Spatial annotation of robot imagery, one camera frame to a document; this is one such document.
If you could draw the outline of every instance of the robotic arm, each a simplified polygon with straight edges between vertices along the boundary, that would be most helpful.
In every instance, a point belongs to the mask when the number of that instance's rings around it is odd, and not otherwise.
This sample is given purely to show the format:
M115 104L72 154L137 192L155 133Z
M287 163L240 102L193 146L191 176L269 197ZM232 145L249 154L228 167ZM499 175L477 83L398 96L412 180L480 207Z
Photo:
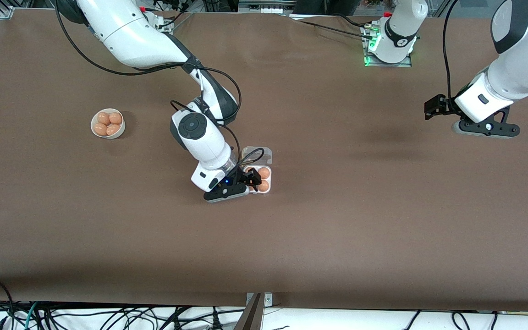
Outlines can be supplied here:
M372 22L378 33L368 51L384 63L402 62L413 51L417 31L428 11L425 0L399 0L390 17Z
M201 97L172 116L170 132L199 161L192 182L210 192L237 168L230 146L215 125L235 119L235 99L178 39L158 31L155 14L142 13L135 0L57 0L57 7L70 21L87 25L124 65L138 69L182 64L201 86Z
M519 127L507 124L506 118L509 106L528 96L528 0L505 0L492 17L491 32L499 57L456 98L444 101L440 94L425 103L425 119L455 113L463 117L453 127L460 134L519 134ZM497 113L503 114L501 122L494 120Z

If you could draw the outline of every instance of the metal frame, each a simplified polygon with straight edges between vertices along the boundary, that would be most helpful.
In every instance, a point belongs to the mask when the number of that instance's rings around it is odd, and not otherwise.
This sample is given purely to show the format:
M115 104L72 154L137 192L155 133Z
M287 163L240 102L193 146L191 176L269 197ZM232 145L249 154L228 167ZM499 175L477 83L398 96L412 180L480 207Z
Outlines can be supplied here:
M262 318L264 317L264 305L266 294L255 293L247 303L246 309L243 310L233 330L261 330Z
M13 6L8 1L0 0L0 19L8 19L13 14Z
M439 8L437 8L437 11L433 14L433 17L441 17L441 15L443 15L444 12L446 12L446 8L449 6L449 3L451 1L452 0L444 0L444 2L442 2L441 6Z

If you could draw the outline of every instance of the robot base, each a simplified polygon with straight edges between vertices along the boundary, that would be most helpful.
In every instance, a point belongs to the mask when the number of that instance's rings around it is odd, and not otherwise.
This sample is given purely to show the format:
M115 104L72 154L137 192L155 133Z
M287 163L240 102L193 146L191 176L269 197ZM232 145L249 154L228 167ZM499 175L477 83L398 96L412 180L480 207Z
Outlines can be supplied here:
M361 27L362 35L372 35L369 30ZM364 65L365 66L386 66L386 67L411 67L411 55L408 54L404 60L398 63L385 63L379 60L375 54L369 51L370 44L374 42L373 39L362 38L362 47L364 50Z

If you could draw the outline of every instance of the egg carton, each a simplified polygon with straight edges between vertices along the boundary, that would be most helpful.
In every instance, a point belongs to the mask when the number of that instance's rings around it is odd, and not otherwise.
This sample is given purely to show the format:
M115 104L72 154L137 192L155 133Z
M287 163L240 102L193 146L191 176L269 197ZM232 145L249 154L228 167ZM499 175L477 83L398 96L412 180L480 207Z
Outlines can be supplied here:
M249 171L250 169L255 169L258 174L260 174L260 177L262 177L262 184L259 184L256 186L258 190L254 189L253 187L250 187L250 193L251 194L268 194L270 192L270 188L272 186L270 183L272 182L272 169L269 166L257 166L257 165L247 165L243 168L244 172Z
M246 172L252 168L255 169L256 171L258 171L258 173L262 177L262 182L266 182L264 183L264 185L265 186L266 184L268 185L268 188L266 190L260 189L260 186L262 186L262 184L260 184L259 186L256 186L258 188L257 191L253 187L250 187L251 194L268 194L270 192L270 189L272 188L272 169L270 167L270 165L272 164L272 150L266 147L248 146L248 147L243 148L242 158L246 157L247 154L249 154L250 152L253 152L254 150L258 148L264 149L264 154L262 154L262 157L260 157L260 159L258 159L257 161L254 161L253 163L245 165L245 167L243 168L243 171ZM245 161L249 162L249 161L255 160L259 156L260 156L260 152L256 152L249 158L245 159Z

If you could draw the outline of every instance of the egg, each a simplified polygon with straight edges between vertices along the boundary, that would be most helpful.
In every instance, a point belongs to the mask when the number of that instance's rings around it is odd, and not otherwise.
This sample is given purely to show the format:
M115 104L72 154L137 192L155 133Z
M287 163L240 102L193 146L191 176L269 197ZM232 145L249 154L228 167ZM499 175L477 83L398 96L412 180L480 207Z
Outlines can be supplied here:
M262 184L257 185L258 191L265 193L270 189L270 184L266 181L262 181Z
M113 134L117 133L117 131L119 131L119 129L120 129L119 125L111 124L111 125L107 126L107 135L113 135Z
M93 130L99 136L107 135L107 126L102 123L96 123L95 126L93 126Z
M267 167L262 167L258 170L258 174L262 179L270 178L270 170Z
M103 125L109 125L111 121L109 120L109 115L107 112L100 112L97 115L97 121L100 122Z
M120 125L123 119L119 112L112 112L109 114L109 121L111 121L112 124Z

